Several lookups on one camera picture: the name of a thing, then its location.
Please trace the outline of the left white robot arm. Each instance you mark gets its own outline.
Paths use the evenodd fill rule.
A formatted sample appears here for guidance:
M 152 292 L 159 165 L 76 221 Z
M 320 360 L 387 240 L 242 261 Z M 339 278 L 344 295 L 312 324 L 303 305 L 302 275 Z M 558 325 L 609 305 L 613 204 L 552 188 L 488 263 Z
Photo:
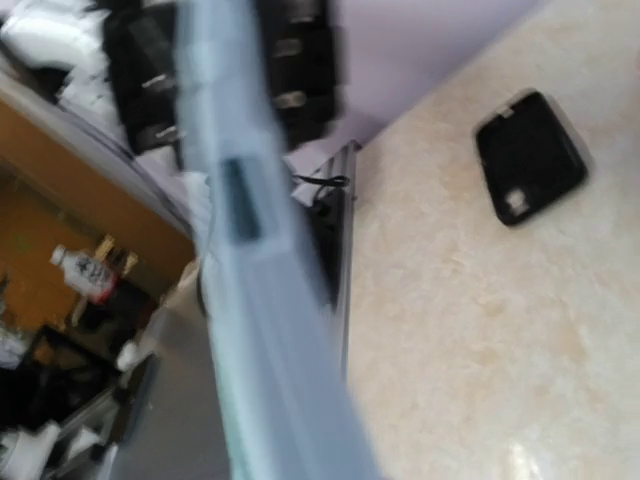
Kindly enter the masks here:
M 128 158 L 179 171 L 280 157 L 339 113 L 329 1 L 20 1 L 1 51 L 35 90 Z

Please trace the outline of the light blue phone case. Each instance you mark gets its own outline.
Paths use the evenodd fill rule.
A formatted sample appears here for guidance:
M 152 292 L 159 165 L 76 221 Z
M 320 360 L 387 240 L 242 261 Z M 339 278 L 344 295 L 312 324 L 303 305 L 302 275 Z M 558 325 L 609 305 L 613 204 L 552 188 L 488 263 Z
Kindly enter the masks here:
M 286 155 L 221 158 L 196 232 L 235 479 L 377 479 Z

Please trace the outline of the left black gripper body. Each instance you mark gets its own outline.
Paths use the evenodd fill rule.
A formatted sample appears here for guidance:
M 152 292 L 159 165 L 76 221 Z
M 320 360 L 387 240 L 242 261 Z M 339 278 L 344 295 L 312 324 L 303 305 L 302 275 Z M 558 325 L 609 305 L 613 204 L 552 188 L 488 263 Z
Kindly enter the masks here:
M 264 73 L 288 150 L 326 135 L 339 109 L 330 1 L 256 1 Z M 179 153 L 175 1 L 105 1 L 102 49 L 118 117 L 137 155 Z

